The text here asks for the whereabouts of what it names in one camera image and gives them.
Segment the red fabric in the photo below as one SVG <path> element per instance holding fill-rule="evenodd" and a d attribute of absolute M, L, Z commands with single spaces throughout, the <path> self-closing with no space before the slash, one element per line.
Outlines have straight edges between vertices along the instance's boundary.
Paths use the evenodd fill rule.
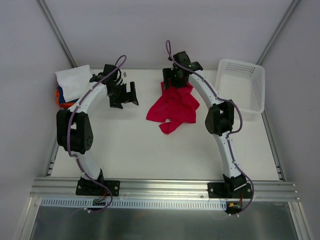
<path fill-rule="evenodd" d="M 158 123 L 161 131 L 170 134 L 182 123 L 194 124 L 196 122 L 196 110 L 198 101 L 191 95 L 194 88 L 189 83 L 186 87 L 170 87 L 164 90 L 164 82 L 161 82 L 162 96 L 150 108 L 146 119 Z"/>

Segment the dark gray floor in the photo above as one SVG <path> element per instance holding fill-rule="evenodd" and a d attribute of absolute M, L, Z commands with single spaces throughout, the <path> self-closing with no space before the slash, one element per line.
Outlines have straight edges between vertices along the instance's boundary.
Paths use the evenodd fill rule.
<path fill-rule="evenodd" d="M 32 240 L 297 240 L 287 203 L 253 202 L 240 217 L 221 211 L 115 209 L 88 214 L 42 207 Z"/>

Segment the white wall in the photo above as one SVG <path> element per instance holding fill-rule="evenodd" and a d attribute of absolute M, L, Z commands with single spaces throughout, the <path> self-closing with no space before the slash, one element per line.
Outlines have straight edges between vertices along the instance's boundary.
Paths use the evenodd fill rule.
<path fill-rule="evenodd" d="M 320 2 L 301 1 L 265 68 L 265 111 L 289 181 L 320 239 Z"/>
<path fill-rule="evenodd" d="M 0 238 L 14 237 L 56 130 L 55 71 L 70 68 L 35 0 L 0 3 Z"/>
<path fill-rule="evenodd" d="M 167 39 L 206 69 L 222 58 L 255 63 L 291 1 L 46 0 L 79 66 L 126 54 L 133 69 L 170 66 Z"/>

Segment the perforated metal strip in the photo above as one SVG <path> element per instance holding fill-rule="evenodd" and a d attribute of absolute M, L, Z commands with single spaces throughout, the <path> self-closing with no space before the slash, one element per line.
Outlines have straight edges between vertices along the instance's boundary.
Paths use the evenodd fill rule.
<path fill-rule="evenodd" d="M 93 198 L 85 197 L 43 197 L 41 206 L 66 208 L 101 208 L 93 206 Z M 109 208 L 119 209 L 190 209 L 190 210 L 226 210 L 223 200 L 145 200 L 113 199 Z"/>

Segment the plastic basket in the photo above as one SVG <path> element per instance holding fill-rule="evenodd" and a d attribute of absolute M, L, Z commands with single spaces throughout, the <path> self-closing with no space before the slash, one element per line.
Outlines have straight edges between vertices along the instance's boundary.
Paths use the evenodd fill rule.
<path fill-rule="evenodd" d="M 215 88 L 220 97 L 234 101 L 244 120 L 252 121 L 265 110 L 265 69 L 262 66 L 222 59 Z"/>

